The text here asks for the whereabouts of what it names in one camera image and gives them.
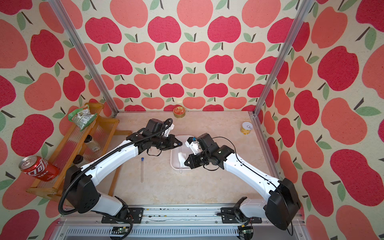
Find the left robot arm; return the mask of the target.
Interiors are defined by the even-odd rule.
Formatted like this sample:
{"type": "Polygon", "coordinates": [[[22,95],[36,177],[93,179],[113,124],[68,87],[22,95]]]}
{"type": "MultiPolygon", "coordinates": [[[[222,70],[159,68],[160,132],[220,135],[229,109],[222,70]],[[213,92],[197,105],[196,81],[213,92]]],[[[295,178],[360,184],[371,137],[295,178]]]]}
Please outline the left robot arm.
{"type": "Polygon", "coordinates": [[[168,151],[182,146],[170,132],[174,128],[173,119],[165,121],[150,119],[147,126],[129,135],[116,148],[95,161],[66,172],[63,193],[58,205],[61,215],[89,211],[122,218],[128,213],[127,204],[118,197],[98,192],[97,186],[110,173],[122,164],[150,148],[168,151]]]}

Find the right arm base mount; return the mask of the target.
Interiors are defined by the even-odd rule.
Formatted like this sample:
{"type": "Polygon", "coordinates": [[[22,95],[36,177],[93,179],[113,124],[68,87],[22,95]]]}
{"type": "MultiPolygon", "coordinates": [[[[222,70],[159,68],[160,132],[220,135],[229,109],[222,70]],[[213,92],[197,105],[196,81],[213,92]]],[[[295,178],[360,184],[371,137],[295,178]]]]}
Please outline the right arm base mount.
{"type": "Polygon", "coordinates": [[[219,213],[216,213],[222,220],[223,224],[239,224],[239,225],[250,225],[250,224],[261,224],[263,221],[261,218],[246,217],[238,207],[232,208],[221,208],[219,213]]]}

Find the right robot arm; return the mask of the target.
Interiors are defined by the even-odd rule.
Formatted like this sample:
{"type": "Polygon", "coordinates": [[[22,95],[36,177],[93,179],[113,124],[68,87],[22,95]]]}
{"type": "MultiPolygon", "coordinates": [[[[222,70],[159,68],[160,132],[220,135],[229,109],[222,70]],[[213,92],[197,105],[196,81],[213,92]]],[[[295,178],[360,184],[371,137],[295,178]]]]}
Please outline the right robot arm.
{"type": "Polygon", "coordinates": [[[187,156],[178,153],[180,161],[190,169],[204,167],[211,163],[229,173],[236,175],[264,199],[263,202],[247,197],[241,198],[230,219],[235,219],[240,224],[248,224],[252,218],[267,218],[270,223],[280,230],[287,230],[293,218],[301,208],[298,193],[294,184],[287,178],[279,180],[258,170],[243,160],[235,150],[228,146],[220,148],[210,147],[198,152],[196,144],[189,146],[193,153],[187,156]]]}

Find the white wipe cloth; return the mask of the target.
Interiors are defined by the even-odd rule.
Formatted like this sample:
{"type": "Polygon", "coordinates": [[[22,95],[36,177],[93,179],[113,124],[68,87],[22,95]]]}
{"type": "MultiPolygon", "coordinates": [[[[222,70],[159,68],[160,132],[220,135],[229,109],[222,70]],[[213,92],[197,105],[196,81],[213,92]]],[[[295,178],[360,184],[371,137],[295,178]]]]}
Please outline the white wipe cloth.
{"type": "Polygon", "coordinates": [[[178,159],[179,159],[180,167],[182,168],[185,165],[185,161],[187,160],[187,155],[185,153],[179,152],[178,159]]]}

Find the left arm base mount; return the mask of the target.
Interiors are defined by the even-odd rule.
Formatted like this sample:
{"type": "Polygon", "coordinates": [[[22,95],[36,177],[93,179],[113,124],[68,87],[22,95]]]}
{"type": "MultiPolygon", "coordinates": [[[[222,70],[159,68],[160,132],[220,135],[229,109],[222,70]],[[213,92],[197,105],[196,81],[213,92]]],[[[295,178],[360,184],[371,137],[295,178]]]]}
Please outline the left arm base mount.
{"type": "MultiPolygon", "coordinates": [[[[140,224],[143,218],[144,208],[125,208],[123,207],[120,212],[115,216],[118,219],[129,220],[133,224],[140,224]]],[[[117,221],[110,217],[103,216],[103,224],[117,224],[123,223],[122,221],[117,221]]]]}

